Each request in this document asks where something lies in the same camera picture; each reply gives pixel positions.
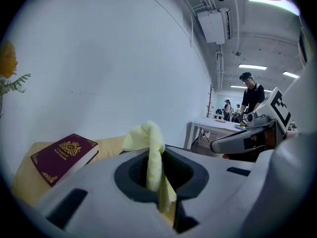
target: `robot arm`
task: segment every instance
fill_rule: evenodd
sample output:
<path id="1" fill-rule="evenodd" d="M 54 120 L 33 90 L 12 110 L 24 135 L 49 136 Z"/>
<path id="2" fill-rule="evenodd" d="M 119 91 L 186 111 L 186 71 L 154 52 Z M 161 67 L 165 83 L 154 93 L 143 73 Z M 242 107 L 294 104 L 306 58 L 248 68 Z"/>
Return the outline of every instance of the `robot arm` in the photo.
<path id="1" fill-rule="evenodd" d="M 291 114 L 282 100 L 282 93 L 276 87 L 258 108 L 248 114 L 246 130 L 214 140 L 210 148 L 215 153 L 247 153 L 265 146 L 265 135 L 274 130 L 275 144 L 286 136 Z"/>

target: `fluorescent light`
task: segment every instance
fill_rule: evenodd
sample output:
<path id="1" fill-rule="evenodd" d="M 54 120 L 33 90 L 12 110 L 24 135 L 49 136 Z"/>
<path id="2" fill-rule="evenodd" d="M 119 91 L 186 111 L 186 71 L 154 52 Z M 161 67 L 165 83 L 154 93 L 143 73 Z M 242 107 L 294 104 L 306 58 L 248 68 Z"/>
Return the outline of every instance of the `fluorescent light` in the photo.
<path id="1" fill-rule="evenodd" d="M 258 66 L 258 65 L 248 65 L 248 64 L 241 64 L 239 68 L 247 68 L 247 69 L 266 69 L 265 66 Z"/>
<path id="2" fill-rule="evenodd" d="M 233 88 L 247 88 L 246 86 L 238 86 L 238 85 L 232 85 Z"/>
<path id="3" fill-rule="evenodd" d="M 283 8 L 287 11 L 290 11 L 292 13 L 294 13 L 295 15 L 299 16 L 300 11 L 298 10 L 298 8 L 291 2 L 286 1 L 286 0 L 280 0 L 280 1 L 273 1 L 273 0 L 249 0 L 249 1 L 253 1 L 253 2 L 263 2 L 263 3 L 268 3 L 280 8 Z"/>
<path id="4" fill-rule="evenodd" d="M 295 75 L 295 74 L 292 74 L 292 73 L 289 73 L 287 71 L 283 72 L 284 75 L 286 76 L 290 76 L 290 77 L 294 77 L 294 78 L 299 78 L 299 76 Z"/>

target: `table leg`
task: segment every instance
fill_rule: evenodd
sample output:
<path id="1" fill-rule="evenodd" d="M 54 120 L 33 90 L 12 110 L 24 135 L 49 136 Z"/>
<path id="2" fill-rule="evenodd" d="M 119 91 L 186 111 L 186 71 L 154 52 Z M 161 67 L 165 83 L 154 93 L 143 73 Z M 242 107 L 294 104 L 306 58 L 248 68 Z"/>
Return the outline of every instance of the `table leg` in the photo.
<path id="1" fill-rule="evenodd" d="M 195 124 L 192 122 L 192 126 L 190 128 L 190 133 L 189 133 L 189 138 L 188 138 L 188 143 L 187 143 L 187 149 L 190 149 L 193 143 L 193 136 L 194 136 L 194 128 Z"/>
<path id="2" fill-rule="evenodd" d="M 199 135 L 198 135 L 198 143 L 199 143 L 200 137 L 202 136 L 202 130 L 203 130 L 203 128 L 200 127 L 200 129 L 199 129 Z"/>

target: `yellow cloth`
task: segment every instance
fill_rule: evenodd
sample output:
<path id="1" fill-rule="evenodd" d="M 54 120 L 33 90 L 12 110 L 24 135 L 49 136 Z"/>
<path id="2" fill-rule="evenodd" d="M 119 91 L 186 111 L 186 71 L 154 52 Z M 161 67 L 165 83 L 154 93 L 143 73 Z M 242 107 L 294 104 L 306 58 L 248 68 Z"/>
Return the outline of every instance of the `yellow cloth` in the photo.
<path id="1" fill-rule="evenodd" d="M 159 126 L 148 121 L 134 127 L 125 137 L 122 148 L 125 151 L 150 148 L 146 188 L 158 193 L 158 208 L 161 212 L 167 211 L 171 202 L 176 201 L 176 193 L 164 174 L 161 154 L 165 143 Z"/>

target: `passport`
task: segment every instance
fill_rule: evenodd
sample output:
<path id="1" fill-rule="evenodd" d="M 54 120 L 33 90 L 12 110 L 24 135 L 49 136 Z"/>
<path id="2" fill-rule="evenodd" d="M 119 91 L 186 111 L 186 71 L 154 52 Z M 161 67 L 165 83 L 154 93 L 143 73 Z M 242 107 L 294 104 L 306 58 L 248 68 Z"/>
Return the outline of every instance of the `passport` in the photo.
<path id="1" fill-rule="evenodd" d="M 53 187 L 88 164 L 98 152 L 97 142 L 71 134 L 30 158 L 40 175 Z"/>

